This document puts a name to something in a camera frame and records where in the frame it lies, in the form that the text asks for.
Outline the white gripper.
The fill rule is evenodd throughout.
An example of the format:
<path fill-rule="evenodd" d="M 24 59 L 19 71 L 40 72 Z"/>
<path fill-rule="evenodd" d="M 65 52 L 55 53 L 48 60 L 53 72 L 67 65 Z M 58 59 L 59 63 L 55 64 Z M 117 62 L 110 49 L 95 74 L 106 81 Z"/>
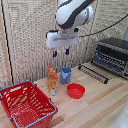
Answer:
<path fill-rule="evenodd" d="M 50 30 L 46 34 L 46 46 L 48 48 L 57 48 L 62 46 L 71 46 L 79 41 L 79 29 Z M 66 48 L 65 54 L 69 55 L 70 47 Z M 53 49 L 53 58 L 57 56 L 57 51 Z"/>

